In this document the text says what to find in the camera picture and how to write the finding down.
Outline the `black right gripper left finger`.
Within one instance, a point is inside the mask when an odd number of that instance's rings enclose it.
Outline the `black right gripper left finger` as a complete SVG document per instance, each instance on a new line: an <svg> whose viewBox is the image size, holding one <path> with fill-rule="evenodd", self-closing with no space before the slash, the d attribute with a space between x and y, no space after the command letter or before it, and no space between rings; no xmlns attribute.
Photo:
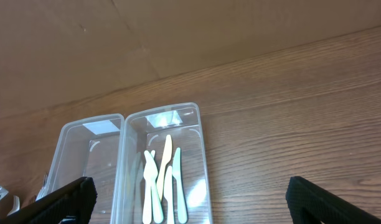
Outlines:
<svg viewBox="0 0 381 224"><path fill-rule="evenodd" d="M91 177L81 177L0 220L1 224L88 224L97 192Z"/></svg>

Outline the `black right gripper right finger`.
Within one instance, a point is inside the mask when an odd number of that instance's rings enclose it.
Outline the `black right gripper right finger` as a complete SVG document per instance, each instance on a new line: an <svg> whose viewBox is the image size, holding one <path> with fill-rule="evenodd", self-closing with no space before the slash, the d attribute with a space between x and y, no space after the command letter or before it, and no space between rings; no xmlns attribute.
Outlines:
<svg viewBox="0 0 381 224"><path fill-rule="evenodd" d="M286 201L294 224L381 224L381 219L301 176L290 178Z"/></svg>

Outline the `cream white plastic knife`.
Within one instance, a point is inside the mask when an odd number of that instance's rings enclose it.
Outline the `cream white plastic knife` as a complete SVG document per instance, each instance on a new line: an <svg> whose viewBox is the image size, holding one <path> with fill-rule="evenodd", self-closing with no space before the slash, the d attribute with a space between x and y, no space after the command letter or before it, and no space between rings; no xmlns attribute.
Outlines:
<svg viewBox="0 0 381 224"><path fill-rule="evenodd" d="M144 156L146 160L146 165L144 167L144 180L145 180L145 191L144 191L144 204L143 204L143 216L142 221L143 224L150 224L152 222L153 212L152 212L152 198L151 198L151 186L149 183L149 177L148 177L148 165L149 165L149 159L148 156L150 156L149 151L144 151Z"/></svg>

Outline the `light blue serrated knife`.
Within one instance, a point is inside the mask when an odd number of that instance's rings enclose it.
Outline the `light blue serrated knife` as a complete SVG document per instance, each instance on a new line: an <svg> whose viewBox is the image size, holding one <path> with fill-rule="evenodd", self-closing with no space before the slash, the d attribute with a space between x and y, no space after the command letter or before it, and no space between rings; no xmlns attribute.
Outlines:
<svg viewBox="0 0 381 224"><path fill-rule="evenodd" d="M173 204L173 188L172 188L172 166L167 167L164 178L163 196L167 201L167 224L175 224L174 219L174 204Z"/></svg>

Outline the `yellow plastic knife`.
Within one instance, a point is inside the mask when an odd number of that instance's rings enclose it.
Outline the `yellow plastic knife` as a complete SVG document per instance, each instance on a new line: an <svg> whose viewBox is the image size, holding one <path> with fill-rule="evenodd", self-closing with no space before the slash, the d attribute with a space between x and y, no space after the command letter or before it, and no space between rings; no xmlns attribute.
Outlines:
<svg viewBox="0 0 381 224"><path fill-rule="evenodd" d="M164 145L164 150L161 159L161 165L159 169L158 179L157 179L157 190L159 194L159 199L162 200L163 190L164 190L164 176L166 173L166 166L172 157L172 137L170 134L166 136L166 141Z"/></svg>

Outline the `pale blue plastic knife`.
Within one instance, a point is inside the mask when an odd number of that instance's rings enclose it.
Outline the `pale blue plastic knife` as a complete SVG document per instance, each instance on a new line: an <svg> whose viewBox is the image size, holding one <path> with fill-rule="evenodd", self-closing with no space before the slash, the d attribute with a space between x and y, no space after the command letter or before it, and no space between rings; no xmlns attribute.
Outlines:
<svg viewBox="0 0 381 224"><path fill-rule="evenodd" d="M184 189L182 186L182 174L181 174L181 148L177 148L174 154L172 162L172 175L176 180L176 195L177 195L177 217L179 223L187 223L187 207L184 197Z"/></svg>

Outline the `white plastic fork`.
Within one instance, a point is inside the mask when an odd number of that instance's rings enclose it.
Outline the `white plastic fork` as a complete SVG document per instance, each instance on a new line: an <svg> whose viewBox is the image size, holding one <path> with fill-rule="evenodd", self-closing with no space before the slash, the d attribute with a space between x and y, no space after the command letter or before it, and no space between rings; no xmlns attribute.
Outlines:
<svg viewBox="0 0 381 224"><path fill-rule="evenodd" d="M47 179L48 179L48 173L46 173L44 175L44 180L43 180L42 188L40 189L39 193L36 196L36 199L35 199L36 201L38 201L39 199L41 199L44 196L44 190L45 190L45 186L47 184Z"/></svg>

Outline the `light blue plastic fork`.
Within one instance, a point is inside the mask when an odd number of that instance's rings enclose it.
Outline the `light blue plastic fork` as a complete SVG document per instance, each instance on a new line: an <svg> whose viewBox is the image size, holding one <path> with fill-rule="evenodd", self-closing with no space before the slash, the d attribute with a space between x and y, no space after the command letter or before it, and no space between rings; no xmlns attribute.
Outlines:
<svg viewBox="0 0 381 224"><path fill-rule="evenodd" d="M14 199L14 201L13 201L13 206L12 206L12 209L11 209L11 211L7 214L8 216L9 215L12 215L13 213L16 213L17 211L19 211L19 209L20 209L20 199L19 199L19 197L18 196L14 196L13 197L13 199Z"/></svg>

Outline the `left clear plastic container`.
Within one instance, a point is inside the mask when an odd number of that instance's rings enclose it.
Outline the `left clear plastic container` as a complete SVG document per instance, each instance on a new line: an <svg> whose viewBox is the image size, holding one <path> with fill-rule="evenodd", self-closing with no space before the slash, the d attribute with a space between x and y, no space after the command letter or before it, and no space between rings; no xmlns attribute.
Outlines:
<svg viewBox="0 0 381 224"><path fill-rule="evenodd" d="M43 196L80 177L91 177L98 194L94 216L110 218L124 117L108 114L63 126Z"/></svg>

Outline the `clear plastic container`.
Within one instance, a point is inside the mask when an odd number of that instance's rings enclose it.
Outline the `clear plastic container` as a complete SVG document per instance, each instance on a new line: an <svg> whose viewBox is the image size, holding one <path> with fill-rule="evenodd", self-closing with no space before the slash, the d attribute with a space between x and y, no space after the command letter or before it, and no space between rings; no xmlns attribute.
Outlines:
<svg viewBox="0 0 381 224"><path fill-rule="evenodd" d="M141 111L125 119L112 223L142 222L144 152L149 151L156 165L161 165L168 136L173 150L181 150L181 192L188 223L213 222L200 110L195 103L180 103Z"/></svg>
<svg viewBox="0 0 381 224"><path fill-rule="evenodd" d="M98 194L94 216L110 218L124 117L108 114L63 126L43 196L80 177L91 177Z"/></svg>

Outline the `right clear plastic container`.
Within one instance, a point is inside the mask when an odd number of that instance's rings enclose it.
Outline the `right clear plastic container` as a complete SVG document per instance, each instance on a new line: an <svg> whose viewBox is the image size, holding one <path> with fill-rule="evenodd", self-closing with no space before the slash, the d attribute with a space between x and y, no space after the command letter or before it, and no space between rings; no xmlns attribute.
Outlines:
<svg viewBox="0 0 381 224"><path fill-rule="evenodd" d="M112 223L142 222L144 152L149 151L156 165L161 165L168 136L173 150L181 150L181 192L188 223L213 222L200 110L195 103L180 103L141 111L125 119Z"/></svg>

